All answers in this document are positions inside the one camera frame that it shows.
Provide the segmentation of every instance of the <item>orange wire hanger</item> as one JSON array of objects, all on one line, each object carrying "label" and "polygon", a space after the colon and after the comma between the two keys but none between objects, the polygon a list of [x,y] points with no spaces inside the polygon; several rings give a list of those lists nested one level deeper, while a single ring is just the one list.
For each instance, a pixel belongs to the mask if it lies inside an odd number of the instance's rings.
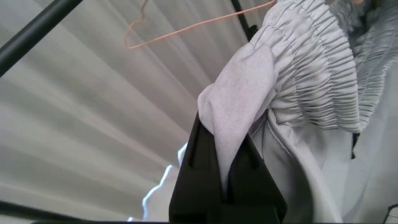
[{"label": "orange wire hanger", "polygon": [[161,39],[163,39],[163,38],[170,37],[171,35],[179,34],[179,33],[183,32],[183,31],[192,29],[192,28],[194,28],[194,27],[197,27],[197,26],[200,26],[200,25],[203,25],[203,24],[207,24],[207,23],[209,23],[209,22],[214,22],[214,21],[217,21],[217,20],[220,20],[220,19],[225,19],[225,18],[228,18],[228,17],[231,17],[231,16],[236,16],[236,15],[239,15],[239,14],[242,14],[242,13],[245,13],[245,12],[250,12],[250,11],[253,11],[253,10],[256,10],[256,9],[260,9],[260,8],[262,8],[262,7],[266,7],[266,6],[271,5],[272,3],[274,3],[274,0],[272,0],[272,1],[270,1],[270,2],[267,2],[267,3],[265,3],[265,4],[261,4],[261,5],[256,6],[256,7],[252,7],[252,8],[250,8],[250,9],[245,9],[245,10],[240,11],[240,12],[235,12],[235,13],[228,14],[228,15],[225,15],[225,16],[220,16],[220,17],[217,17],[217,18],[214,18],[214,19],[209,19],[209,20],[207,20],[207,21],[203,21],[203,22],[198,22],[198,23],[196,23],[196,24],[194,24],[194,25],[190,25],[190,26],[188,26],[188,27],[186,27],[186,28],[183,28],[183,29],[180,29],[180,30],[171,32],[171,33],[169,33],[169,34],[165,34],[165,35],[163,35],[163,36],[157,37],[157,38],[155,38],[155,39],[153,39],[153,40],[150,40],[150,41],[147,41],[147,42],[144,42],[144,43],[141,43],[141,44],[137,44],[137,45],[134,45],[134,46],[130,46],[129,43],[128,43],[128,41],[127,41],[127,38],[128,38],[128,36],[129,36],[129,33],[130,33],[132,27],[133,27],[134,25],[136,25],[137,23],[142,22],[142,21],[145,19],[144,8],[145,8],[145,6],[147,5],[147,3],[148,3],[148,0],[145,0],[145,2],[143,3],[143,5],[142,5],[142,7],[141,7],[141,19],[139,19],[139,20],[137,20],[137,21],[133,21],[133,22],[130,24],[129,28],[127,29],[126,34],[124,35],[124,44],[126,45],[126,47],[127,47],[128,49],[136,49],[136,48],[138,48],[138,47],[142,47],[142,46],[144,46],[144,45],[153,43],[153,42],[158,41],[158,40],[161,40]]}]

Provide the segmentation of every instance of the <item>white garment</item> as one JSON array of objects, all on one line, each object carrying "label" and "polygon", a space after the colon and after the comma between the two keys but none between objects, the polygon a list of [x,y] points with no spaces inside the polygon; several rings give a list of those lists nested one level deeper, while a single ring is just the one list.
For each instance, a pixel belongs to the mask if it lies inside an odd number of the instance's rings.
[{"label": "white garment", "polygon": [[[366,48],[373,33],[355,48],[354,61],[346,34],[323,0],[280,0],[269,10],[250,43],[198,99],[200,120],[215,136],[224,189],[249,133],[287,201],[285,222],[342,222],[359,200],[345,198],[349,173],[357,169],[350,167],[352,132],[360,133],[371,120],[391,66],[379,63],[380,51]],[[175,179],[151,192],[167,204],[157,209],[168,211]],[[158,200],[148,198],[144,207],[154,209]],[[168,220],[166,213],[146,214],[147,221]]]}]

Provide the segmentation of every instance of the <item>corrugated metal wall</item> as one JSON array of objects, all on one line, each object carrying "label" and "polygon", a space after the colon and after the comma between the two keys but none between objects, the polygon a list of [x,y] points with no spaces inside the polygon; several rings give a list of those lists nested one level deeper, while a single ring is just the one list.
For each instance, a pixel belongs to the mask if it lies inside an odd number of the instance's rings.
[{"label": "corrugated metal wall", "polygon": [[[50,2],[1,0],[0,44]],[[141,217],[142,198],[188,140],[198,94],[246,43],[232,17],[127,50],[142,3],[83,1],[0,79],[0,200],[94,220]],[[248,13],[249,25],[266,10]],[[230,0],[149,1],[129,41],[232,12]]]}]

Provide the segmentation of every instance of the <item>copper-colored wire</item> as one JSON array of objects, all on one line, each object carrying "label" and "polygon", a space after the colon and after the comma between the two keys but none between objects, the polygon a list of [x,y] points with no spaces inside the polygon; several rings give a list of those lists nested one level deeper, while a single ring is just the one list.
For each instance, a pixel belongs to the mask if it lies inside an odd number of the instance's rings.
[{"label": "copper-colored wire", "polygon": [[134,46],[130,46],[129,43],[127,42],[127,38],[128,38],[128,36],[129,36],[129,33],[130,33],[132,27],[133,27],[135,24],[140,23],[140,22],[142,22],[142,21],[144,20],[144,18],[145,18],[144,8],[145,8],[147,2],[148,2],[148,0],[145,0],[145,2],[143,3],[143,5],[142,5],[142,7],[141,7],[141,19],[139,19],[139,20],[137,20],[137,21],[133,21],[133,22],[130,24],[129,28],[127,29],[126,34],[124,35],[124,44],[126,45],[126,47],[127,47],[128,49],[136,49],[136,48],[138,48],[138,47],[142,47],[142,46],[147,45],[147,44],[149,44],[149,43],[153,43],[153,42],[155,42],[155,41],[158,41],[158,40],[160,40],[160,39],[163,39],[163,38],[166,38],[166,37],[170,37],[171,35],[179,34],[179,33],[183,32],[183,31],[189,30],[189,29],[191,29],[191,28],[194,28],[194,27],[197,27],[197,26],[200,26],[200,25],[209,23],[209,22],[214,22],[214,21],[217,21],[217,20],[220,20],[220,19],[225,19],[225,18],[228,18],[228,17],[231,17],[231,16],[236,16],[236,15],[239,15],[239,14],[242,14],[242,13],[245,13],[245,12],[253,11],[253,10],[256,10],[256,9],[259,9],[259,8],[262,8],[262,7],[266,7],[266,6],[268,6],[268,5],[272,4],[272,3],[274,3],[274,0],[272,0],[271,2],[267,2],[267,3],[265,3],[265,4],[261,4],[261,5],[256,6],[256,7],[252,7],[252,8],[250,8],[250,9],[245,9],[245,10],[240,11],[240,12],[235,12],[235,13],[228,14],[228,15],[225,15],[225,16],[221,16],[221,17],[217,17],[217,18],[214,18],[214,19],[209,19],[209,20],[207,20],[207,21],[199,22],[199,23],[197,23],[197,24],[188,26],[188,27],[186,27],[186,28],[177,30],[177,31],[175,31],[175,32],[171,32],[171,33],[166,34],[166,35],[163,35],[163,36],[161,36],[161,37],[157,37],[157,38],[155,38],[155,39],[153,39],[153,40],[144,42],[144,43],[142,43],[142,44],[137,44],[137,45],[134,45]]}]

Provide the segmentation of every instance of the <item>white curtain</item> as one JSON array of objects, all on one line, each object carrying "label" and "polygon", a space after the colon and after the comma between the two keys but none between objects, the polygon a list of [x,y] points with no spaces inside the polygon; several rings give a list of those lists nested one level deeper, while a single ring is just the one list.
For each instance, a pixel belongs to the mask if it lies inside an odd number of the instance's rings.
[{"label": "white curtain", "polygon": [[[0,45],[50,2],[0,0]],[[188,141],[198,94],[247,42],[232,17],[127,50],[142,3],[83,1],[0,79],[0,200],[91,220],[142,216]],[[266,11],[248,13],[249,25]],[[232,12],[230,0],[149,1],[129,41]]]}]

